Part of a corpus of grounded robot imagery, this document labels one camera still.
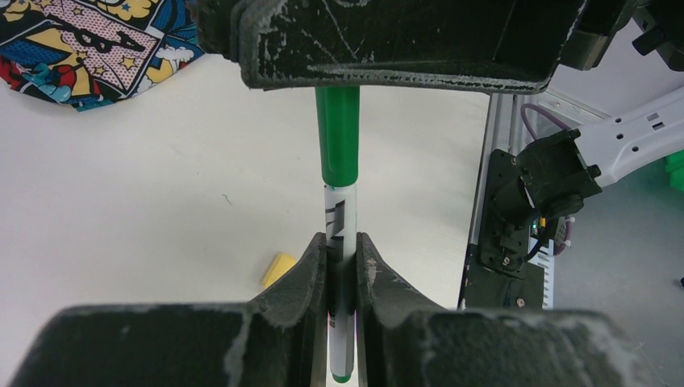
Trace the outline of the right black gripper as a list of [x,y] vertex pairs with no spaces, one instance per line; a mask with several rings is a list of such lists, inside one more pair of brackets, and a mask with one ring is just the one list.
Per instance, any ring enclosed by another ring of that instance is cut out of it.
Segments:
[[618,31],[633,21],[640,34],[632,46],[642,56],[657,52],[674,72],[683,71],[683,1],[588,1],[561,54],[561,63],[597,67]]

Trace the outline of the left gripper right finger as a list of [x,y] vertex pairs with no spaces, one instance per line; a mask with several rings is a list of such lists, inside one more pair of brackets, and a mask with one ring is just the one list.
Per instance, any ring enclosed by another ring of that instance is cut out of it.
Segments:
[[625,332],[588,310],[447,310],[357,236],[361,386],[649,386]]

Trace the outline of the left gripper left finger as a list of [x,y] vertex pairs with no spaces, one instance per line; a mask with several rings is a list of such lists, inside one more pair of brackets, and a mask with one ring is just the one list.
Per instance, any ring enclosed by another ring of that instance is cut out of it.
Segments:
[[42,328],[13,386],[323,386],[326,241],[248,302],[74,306]]

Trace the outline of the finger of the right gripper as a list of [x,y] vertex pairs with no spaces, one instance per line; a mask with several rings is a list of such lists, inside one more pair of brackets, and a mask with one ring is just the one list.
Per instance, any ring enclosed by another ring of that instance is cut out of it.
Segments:
[[205,53],[238,62],[240,18],[250,3],[247,0],[187,1],[186,9],[195,23],[200,48]]
[[242,1],[237,60],[257,89],[384,85],[538,94],[584,1]]

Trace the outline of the green grey pen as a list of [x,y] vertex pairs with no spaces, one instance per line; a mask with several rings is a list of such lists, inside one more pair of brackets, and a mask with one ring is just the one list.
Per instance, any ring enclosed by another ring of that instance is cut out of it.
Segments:
[[356,313],[357,190],[324,186],[328,280],[329,370],[337,383],[354,369]]

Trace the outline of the green pen cap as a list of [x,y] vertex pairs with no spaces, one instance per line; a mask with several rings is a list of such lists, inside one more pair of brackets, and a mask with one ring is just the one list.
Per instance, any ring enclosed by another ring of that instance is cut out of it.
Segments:
[[315,89],[321,171],[326,185],[345,187],[357,181],[360,96],[358,86]]

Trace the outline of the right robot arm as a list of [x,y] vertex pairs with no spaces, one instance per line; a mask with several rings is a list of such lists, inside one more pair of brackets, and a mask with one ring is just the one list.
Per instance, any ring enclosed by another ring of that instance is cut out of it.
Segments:
[[[633,47],[683,68],[680,1],[191,1],[203,49],[239,65],[253,89],[315,89],[331,257],[354,253],[363,85],[538,94],[559,65],[595,65],[626,18]],[[493,162],[513,169],[486,186],[477,246],[513,272],[535,254],[528,229],[683,147],[683,92],[597,123],[534,139]]]

